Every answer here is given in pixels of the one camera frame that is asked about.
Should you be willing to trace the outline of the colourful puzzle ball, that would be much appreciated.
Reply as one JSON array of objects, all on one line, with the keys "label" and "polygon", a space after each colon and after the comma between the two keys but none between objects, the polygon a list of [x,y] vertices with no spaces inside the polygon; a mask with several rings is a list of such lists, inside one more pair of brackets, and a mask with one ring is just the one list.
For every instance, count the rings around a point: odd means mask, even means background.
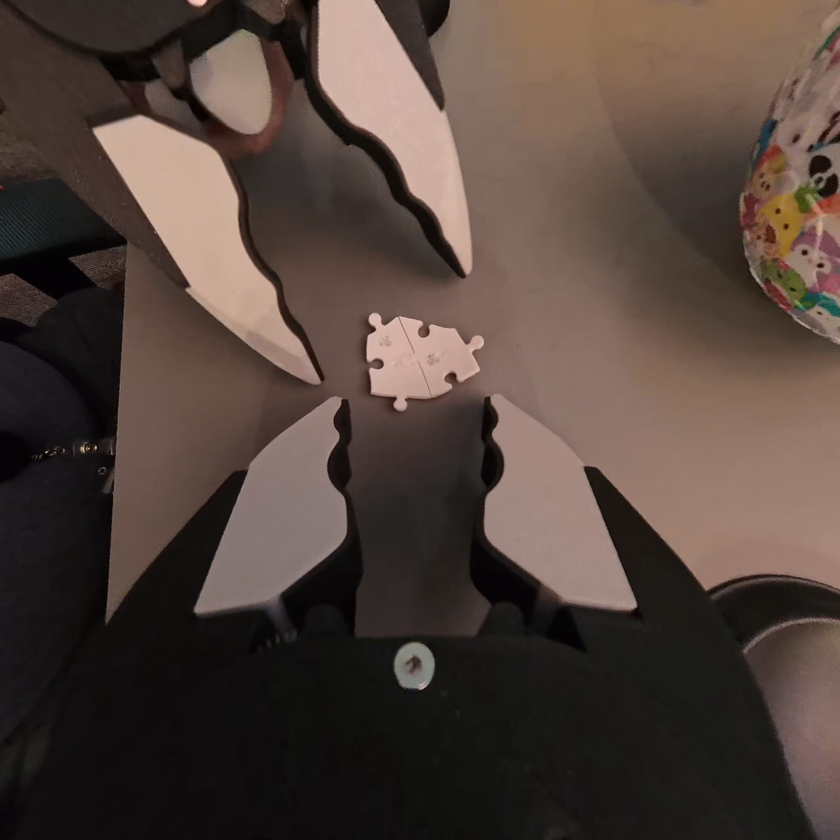
[{"label": "colourful puzzle ball", "polygon": [[739,197],[752,278],[795,322],[839,343],[839,10],[773,97]]}]

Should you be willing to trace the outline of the black round ball stand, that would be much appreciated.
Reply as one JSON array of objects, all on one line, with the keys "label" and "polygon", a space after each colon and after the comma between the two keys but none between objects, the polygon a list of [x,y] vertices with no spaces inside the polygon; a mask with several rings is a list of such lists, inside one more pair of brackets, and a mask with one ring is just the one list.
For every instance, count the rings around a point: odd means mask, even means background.
[{"label": "black round ball stand", "polygon": [[815,837],[839,838],[839,593],[788,575],[710,591],[762,691]]}]

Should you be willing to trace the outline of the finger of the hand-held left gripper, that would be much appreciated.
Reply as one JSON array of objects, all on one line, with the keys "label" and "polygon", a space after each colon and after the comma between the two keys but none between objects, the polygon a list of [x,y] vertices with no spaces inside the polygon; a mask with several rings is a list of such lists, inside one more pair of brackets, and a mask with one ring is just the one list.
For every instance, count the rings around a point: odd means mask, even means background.
[{"label": "finger of the hand-held left gripper", "polygon": [[283,311],[278,281],[246,234],[245,200],[223,157],[141,114],[92,132],[181,271],[187,294],[268,362],[320,384],[306,335]]},{"label": "finger of the hand-held left gripper", "polygon": [[473,268],[466,188],[431,37],[450,2],[307,2],[306,90],[346,144],[365,152],[460,278]]}]

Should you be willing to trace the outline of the dark teal chair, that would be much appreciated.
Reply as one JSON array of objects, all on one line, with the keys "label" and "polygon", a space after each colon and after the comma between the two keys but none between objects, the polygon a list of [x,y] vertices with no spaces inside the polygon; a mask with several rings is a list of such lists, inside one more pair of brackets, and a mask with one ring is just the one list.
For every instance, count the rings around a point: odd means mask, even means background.
[{"label": "dark teal chair", "polygon": [[1,190],[1,264],[71,258],[124,246],[126,240],[58,178]]}]

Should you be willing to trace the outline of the person's dark trousers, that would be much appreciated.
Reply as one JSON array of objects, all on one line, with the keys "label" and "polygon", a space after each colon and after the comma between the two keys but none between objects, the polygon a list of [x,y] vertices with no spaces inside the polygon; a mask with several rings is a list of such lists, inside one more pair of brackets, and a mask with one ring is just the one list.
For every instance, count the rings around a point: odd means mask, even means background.
[{"label": "person's dark trousers", "polygon": [[123,299],[90,288],[2,342],[3,742],[34,715],[103,616],[112,496],[95,466],[28,459],[117,434],[122,337]]}]

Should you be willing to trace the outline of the white puzzle piece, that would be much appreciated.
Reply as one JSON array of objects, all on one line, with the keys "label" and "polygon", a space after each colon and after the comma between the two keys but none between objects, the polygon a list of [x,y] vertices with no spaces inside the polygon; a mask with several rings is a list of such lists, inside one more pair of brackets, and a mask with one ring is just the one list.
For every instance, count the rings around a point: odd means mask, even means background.
[{"label": "white puzzle piece", "polygon": [[392,400],[397,412],[404,412],[411,400],[432,397],[412,341],[400,318],[384,322],[379,313],[368,318],[365,358],[369,363],[371,394]]},{"label": "white puzzle piece", "polygon": [[456,329],[436,324],[428,325],[426,334],[422,335],[421,328],[424,325],[421,321],[406,317],[398,317],[397,320],[406,334],[414,360],[423,373],[430,398],[452,390],[453,386],[448,381],[450,375],[461,383],[480,371],[475,352],[484,346],[481,336],[466,341]]}]

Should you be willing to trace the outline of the person's left hand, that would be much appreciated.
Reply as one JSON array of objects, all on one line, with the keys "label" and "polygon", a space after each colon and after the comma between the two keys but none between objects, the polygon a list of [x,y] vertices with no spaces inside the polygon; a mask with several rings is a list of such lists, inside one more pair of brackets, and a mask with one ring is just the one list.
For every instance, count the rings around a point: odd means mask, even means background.
[{"label": "person's left hand", "polygon": [[282,46],[263,40],[261,47],[266,59],[271,87],[271,111],[265,128],[257,134],[235,132],[222,123],[207,129],[213,147],[225,158],[236,161],[268,151],[277,139],[283,122],[287,101],[295,84],[292,68]]}]

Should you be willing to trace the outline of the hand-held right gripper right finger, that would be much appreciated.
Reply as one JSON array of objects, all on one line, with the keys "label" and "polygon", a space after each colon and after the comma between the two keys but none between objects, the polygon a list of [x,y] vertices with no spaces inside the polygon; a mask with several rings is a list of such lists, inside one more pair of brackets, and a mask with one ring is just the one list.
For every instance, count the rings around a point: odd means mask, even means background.
[{"label": "hand-held right gripper right finger", "polygon": [[637,598],[581,458],[506,397],[482,406],[470,579],[491,607],[549,634],[567,607],[633,615]]}]

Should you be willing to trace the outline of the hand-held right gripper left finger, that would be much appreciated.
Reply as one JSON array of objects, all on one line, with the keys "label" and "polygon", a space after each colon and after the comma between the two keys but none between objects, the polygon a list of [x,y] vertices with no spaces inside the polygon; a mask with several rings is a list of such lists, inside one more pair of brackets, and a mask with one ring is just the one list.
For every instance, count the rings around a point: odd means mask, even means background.
[{"label": "hand-held right gripper left finger", "polygon": [[355,629],[363,574],[347,487],[350,404],[331,397],[254,457],[194,605],[199,617],[264,613],[299,635],[329,606]]}]

